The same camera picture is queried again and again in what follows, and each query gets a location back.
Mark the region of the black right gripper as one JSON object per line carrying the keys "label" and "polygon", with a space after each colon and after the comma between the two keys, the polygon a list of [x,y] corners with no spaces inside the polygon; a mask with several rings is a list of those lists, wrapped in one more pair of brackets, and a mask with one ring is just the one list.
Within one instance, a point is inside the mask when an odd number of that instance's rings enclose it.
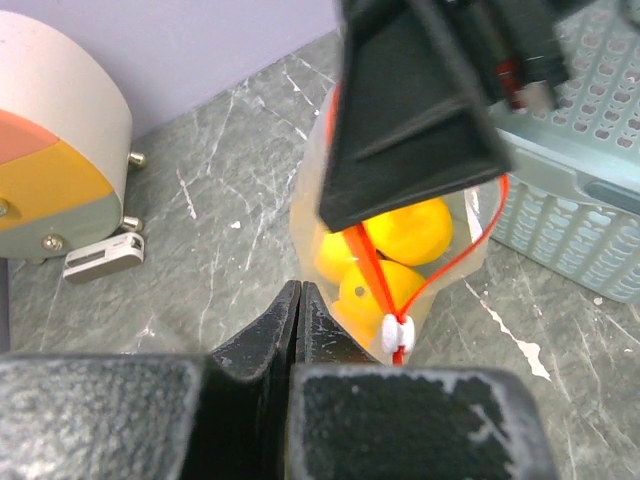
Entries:
{"label": "black right gripper", "polygon": [[558,24],[589,4],[341,2],[341,75],[318,206],[328,229],[510,172],[485,91],[513,111],[559,109],[571,69]]}

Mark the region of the yellow bell pepper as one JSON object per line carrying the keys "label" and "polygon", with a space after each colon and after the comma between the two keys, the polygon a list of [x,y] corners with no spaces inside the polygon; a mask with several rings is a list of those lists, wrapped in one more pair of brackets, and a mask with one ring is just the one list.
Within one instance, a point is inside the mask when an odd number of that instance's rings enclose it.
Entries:
{"label": "yellow bell pepper", "polygon": [[385,257],[407,266],[440,258],[454,233],[446,202],[434,198],[374,216],[364,222],[367,233]]}

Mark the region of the yellow lemon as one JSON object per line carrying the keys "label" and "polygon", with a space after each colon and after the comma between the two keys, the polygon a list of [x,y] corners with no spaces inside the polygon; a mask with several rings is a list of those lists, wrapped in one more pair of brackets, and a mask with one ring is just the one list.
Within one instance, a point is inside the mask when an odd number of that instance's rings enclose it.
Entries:
{"label": "yellow lemon", "polygon": [[316,237],[317,249],[313,265],[325,280],[339,284],[355,263],[355,257],[341,232],[331,233],[320,229]]}

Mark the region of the yellow pear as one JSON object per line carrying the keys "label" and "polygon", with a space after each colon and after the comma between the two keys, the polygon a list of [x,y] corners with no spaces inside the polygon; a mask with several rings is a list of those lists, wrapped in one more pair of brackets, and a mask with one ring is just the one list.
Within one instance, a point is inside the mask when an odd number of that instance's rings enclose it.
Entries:
{"label": "yellow pear", "polygon": [[[394,304],[402,307],[425,282],[416,271],[391,260],[380,265],[388,281]],[[384,315],[357,265],[346,270],[339,283],[338,300],[332,304],[334,318],[363,347],[369,348]]]}

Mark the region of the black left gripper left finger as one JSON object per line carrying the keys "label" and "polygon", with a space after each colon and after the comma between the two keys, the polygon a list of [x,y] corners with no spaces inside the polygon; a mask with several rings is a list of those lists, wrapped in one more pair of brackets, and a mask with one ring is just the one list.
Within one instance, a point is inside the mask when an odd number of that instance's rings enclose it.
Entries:
{"label": "black left gripper left finger", "polygon": [[205,354],[1,360],[5,479],[280,479],[301,285]]}

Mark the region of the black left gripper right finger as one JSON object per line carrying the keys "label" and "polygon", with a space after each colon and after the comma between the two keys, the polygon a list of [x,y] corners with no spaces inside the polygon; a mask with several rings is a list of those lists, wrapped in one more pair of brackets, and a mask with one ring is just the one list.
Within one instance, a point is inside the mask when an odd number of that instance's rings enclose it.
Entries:
{"label": "black left gripper right finger", "polygon": [[296,479],[554,479],[535,400],[484,367],[392,367],[342,330],[313,283],[292,369]]}

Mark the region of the blue green plastic basket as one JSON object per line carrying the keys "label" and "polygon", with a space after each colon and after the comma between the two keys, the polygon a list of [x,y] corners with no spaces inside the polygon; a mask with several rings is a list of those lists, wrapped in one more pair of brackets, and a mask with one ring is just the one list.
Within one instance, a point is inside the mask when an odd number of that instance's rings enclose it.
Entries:
{"label": "blue green plastic basket", "polygon": [[624,1],[564,20],[559,109],[492,117],[512,156],[501,244],[621,303],[639,300],[639,30]]}

